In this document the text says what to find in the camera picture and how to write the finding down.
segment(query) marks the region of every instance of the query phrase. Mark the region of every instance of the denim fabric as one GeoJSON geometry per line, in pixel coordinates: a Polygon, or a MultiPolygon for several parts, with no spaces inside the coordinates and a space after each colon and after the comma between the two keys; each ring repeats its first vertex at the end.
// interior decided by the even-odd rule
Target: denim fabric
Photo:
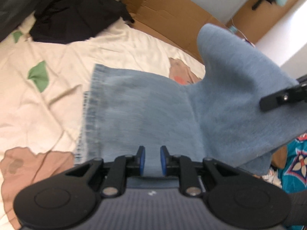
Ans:
{"type": "Polygon", "coordinates": [[[87,111],[87,105],[88,105],[88,96],[89,92],[83,93],[83,115],[82,115],[82,127],[80,130],[79,140],[76,147],[76,150],[74,151],[75,154],[75,165],[79,165],[84,163],[86,160],[84,160],[84,157],[87,156],[87,147],[86,147],[86,141],[85,141],[85,115],[87,111]]]}
{"type": "Polygon", "coordinates": [[[113,161],[146,148],[145,176],[161,176],[160,147],[266,174],[271,153],[307,129],[307,103],[259,109],[261,97],[297,85],[237,36],[207,24],[197,39],[205,78],[183,86],[159,75],[96,65],[80,161],[113,161]]]}

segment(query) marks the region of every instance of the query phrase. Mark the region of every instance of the black clamp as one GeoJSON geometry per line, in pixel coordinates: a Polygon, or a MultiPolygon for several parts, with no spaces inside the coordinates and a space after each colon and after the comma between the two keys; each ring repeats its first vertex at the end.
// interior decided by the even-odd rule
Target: black clamp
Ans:
{"type": "Polygon", "coordinates": [[[20,191],[14,211],[28,228],[74,227],[90,217],[103,199],[122,195],[127,177],[141,176],[144,162],[143,146],[135,156],[119,156],[114,162],[90,160],[20,191]]]}
{"type": "Polygon", "coordinates": [[[260,100],[260,109],[263,112],[278,108],[284,104],[307,102],[307,81],[300,83],[295,87],[281,90],[260,100]]]}
{"type": "Polygon", "coordinates": [[[169,155],[165,146],[160,154],[163,174],[179,177],[180,192],[202,199],[217,218],[229,225],[271,228],[289,214],[288,195],[272,184],[214,159],[193,162],[186,156],[169,155]]]}

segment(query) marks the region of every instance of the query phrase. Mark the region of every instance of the cardboard box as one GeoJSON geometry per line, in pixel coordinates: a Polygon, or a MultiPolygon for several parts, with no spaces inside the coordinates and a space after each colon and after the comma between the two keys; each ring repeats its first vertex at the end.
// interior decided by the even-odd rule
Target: cardboard box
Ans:
{"type": "Polygon", "coordinates": [[[190,0],[122,0],[133,14],[133,28],[181,48],[200,62],[196,39],[206,23],[226,28],[190,0]]]}
{"type": "Polygon", "coordinates": [[[276,3],[262,1],[256,10],[251,7],[258,0],[248,0],[234,15],[235,26],[244,33],[249,41],[256,44],[296,3],[298,0],[288,0],[284,7],[276,3]]]}

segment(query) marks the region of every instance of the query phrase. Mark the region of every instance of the clothing pile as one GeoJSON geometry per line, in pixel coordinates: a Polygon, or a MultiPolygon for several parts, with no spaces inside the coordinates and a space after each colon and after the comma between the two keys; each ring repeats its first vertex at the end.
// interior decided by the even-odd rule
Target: clothing pile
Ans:
{"type": "Polygon", "coordinates": [[[68,44],[87,40],[116,22],[134,22],[125,4],[115,0],[41,0],[30,30],[34,41],[68,44]]]}

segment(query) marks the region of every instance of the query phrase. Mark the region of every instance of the white bedsheet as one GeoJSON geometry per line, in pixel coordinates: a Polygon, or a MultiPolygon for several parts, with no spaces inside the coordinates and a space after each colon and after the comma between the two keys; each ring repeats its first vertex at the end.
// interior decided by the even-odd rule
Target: white bedsheet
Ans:
{"type": "MultiPolygon", "coordinates": [[[[83,92],[89,90],[95,63],[141,70],[168,77],[168,58],[179,58],[203,78],[204,66],[183,51],[117,21],[97,37],[68,45],[33,42],[25,36],[33,25],[28,17],[17,43],[8,36],[0,43],[0,160],[20,146],[34,153],[73,151],[78,140],[83,92]],[[46,61],[49,85],[40,93],[29,70],[46,61]]],[[[0,184],[3,182],[0,172],[0,184]]],[[[12,230],[0,198],[0,229],[12,230]]]]}

